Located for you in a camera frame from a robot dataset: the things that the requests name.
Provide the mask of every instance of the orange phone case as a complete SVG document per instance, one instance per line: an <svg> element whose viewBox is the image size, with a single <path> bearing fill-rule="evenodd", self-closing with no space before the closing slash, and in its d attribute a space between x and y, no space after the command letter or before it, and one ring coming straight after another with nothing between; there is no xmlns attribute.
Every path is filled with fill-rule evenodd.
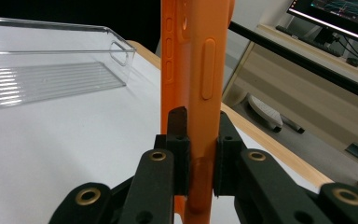
<svg viewBox="0 0 358 224"><path fill-rule="evenodd" d="M209 223L227 28L234 0L161 1L161 132L185 106L190 138L188 197L175 197L185 224Z"/></svg>

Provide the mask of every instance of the gray floor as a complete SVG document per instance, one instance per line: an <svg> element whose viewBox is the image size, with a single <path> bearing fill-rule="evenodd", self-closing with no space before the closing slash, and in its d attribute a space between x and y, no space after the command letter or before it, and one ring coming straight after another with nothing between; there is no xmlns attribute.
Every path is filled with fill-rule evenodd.
<svg viewBox="0 0 358 224"><path fill-rule="evenodd" d="M298 133L286 123L279 133L275 133L273 127L258 116L246 100L232 108L332 180L357 186L358 163L312 133Z"/></svg>

